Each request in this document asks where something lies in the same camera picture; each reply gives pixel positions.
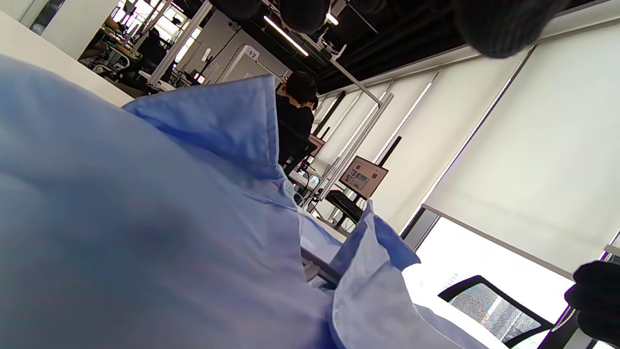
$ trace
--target black shirt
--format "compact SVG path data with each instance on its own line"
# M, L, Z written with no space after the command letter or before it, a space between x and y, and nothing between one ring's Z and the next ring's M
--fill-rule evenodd
M278 138L280 156L278 163L284 165L290 156L302 154L306 149L314 114L307 107L297 108L288 97L275 96L278 114Z

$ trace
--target computer monitor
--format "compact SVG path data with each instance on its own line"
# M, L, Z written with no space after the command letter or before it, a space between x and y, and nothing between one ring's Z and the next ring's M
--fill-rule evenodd
M387 173L385 168L356 156L340 177L340 182L368 200Z
M312 142L312 144L316 145L316 149L310 154L311 156L316 157L316 155L321 151L321 148L325 145L325 141L315 135L310 135L308 140Z

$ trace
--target light blue fabric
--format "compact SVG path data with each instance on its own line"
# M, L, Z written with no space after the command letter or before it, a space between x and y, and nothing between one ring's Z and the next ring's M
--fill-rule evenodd
M393 264L401 256L379 243L383 221L370 202L368 206L352 234L360 233L357 248L334 293L330 329L338 347L484 349L454 324L411 304L401 272Z
M274 89L255 78L123 110L0 57L0 348L402 347L384 324L409 320L390 312L410 300L371 244L374 214L333 309L305 280L312 225L276 163ZM389 273L368 279L360 263ZM392 301L351 312L343 299L369 281ZM332 333L338 314L374 320Z
M332 234L321 227L316 219L305 214L299 215L301 246L320 259L330 262L342 246Z
M387 250L391 264L397 269L402 271L410 265L420 263L420 258L396 234L394 229L374 214L372 201L369 201L360 221L353 229L351 237L345 241L342 248L330 262L332 267L340 274L344 274L348 269L349 264L357 254L364 234L367 232L376 236L377 242Z

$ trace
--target keyboard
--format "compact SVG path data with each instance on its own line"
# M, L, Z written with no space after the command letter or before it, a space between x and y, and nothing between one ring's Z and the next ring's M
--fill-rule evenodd
M339 190L331 190L325 198L354 223L360 221L361 214L364 213L364 211L349 199L345 193Z

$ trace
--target ceiling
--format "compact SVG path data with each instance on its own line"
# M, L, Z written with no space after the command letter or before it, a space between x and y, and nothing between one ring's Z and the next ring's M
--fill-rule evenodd
M372 15L360 17L354 10L356 0L349 0L337 18L339 25L327 24L325 38L336 48L347 44L338 62L358 80L422 60L464 45L453 20L450 0L388 0L387 6ZM569 8L594 0L571 0ZM202 0L174 0L189 16L193 16ZM351 84L327 59L301 38L290 34L310 53L300 54L280 34L267 27L264 15L258 14L237 23L266 50L292 70L303 70L316 76L319 92L325 93ZM310 35L317 39L322 29Z

